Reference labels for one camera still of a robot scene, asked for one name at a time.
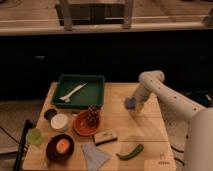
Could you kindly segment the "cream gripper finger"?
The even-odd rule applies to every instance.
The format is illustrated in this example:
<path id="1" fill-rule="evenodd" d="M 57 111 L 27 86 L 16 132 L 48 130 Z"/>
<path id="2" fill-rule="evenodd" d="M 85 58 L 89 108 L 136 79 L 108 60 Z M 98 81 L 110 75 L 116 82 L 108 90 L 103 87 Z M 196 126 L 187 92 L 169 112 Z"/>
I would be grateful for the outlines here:
<path id="1" fill-rule="evenodd" d="M 139 115 L 141 113 L 143 107 L 144 107 L 143 102 L 137 102 L 136 105 L 135 105 L 135 108 L 130 111 L 131 115 L 132 116 Z"/>

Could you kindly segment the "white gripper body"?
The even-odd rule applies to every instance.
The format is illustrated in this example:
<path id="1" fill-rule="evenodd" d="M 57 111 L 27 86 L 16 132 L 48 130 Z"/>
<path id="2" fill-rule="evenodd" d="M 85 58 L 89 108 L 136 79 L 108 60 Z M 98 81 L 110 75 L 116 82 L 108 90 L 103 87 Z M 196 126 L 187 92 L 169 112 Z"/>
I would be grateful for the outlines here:
<path id="1" fill-rule="evenodd" d="M 133 93 L 133 97 L 137 102 L 146 102 L 150 97 L 151 92 L 145 88 L 143 84 L 139 84 Z"/>

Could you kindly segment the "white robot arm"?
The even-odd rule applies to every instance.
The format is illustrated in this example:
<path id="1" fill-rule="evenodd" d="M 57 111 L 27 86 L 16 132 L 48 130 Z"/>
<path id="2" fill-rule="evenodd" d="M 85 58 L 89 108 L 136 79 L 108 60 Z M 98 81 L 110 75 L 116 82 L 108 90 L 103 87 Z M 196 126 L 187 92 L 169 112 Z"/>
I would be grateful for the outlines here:
<path id="1" fill-rule="evenodd" d="M 213 171 L 213 107 L 205 107 L 164 85 L 160 70 L 139 75 L 133 93 L 136 102 L 145 102 L 154 93 L 189 123 L 182 171 Z"/>

